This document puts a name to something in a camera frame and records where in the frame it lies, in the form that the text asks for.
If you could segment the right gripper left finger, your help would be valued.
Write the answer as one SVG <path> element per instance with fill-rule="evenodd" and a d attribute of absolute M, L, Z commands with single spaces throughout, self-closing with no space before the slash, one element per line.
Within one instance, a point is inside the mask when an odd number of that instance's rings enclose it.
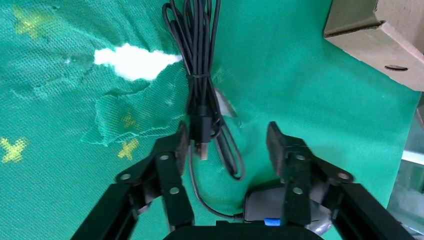
<path fill-rule="evenodd" d="M 73 240 L 128 240 L 151 203 L 161 198 L 173 232 L 194 225 L 194 212 L 181 176 L 189 150 L 187 125 L 158 138 L 150 154 L 123 170 L 73 234 Z"/>

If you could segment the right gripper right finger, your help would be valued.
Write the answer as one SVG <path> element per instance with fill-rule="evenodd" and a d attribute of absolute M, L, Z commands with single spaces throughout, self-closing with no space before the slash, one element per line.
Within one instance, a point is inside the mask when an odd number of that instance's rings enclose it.
<path fill-rule="evenodd" d="M 283 134 L 274 121 L 267 127 L 266 146 L 285 185 L 283 226 L 310 224 L 314 200 L 329 210 L 331 223 L 344 240 L 413 239 L 350 172 L 317 157 L 303 139 Z"/>

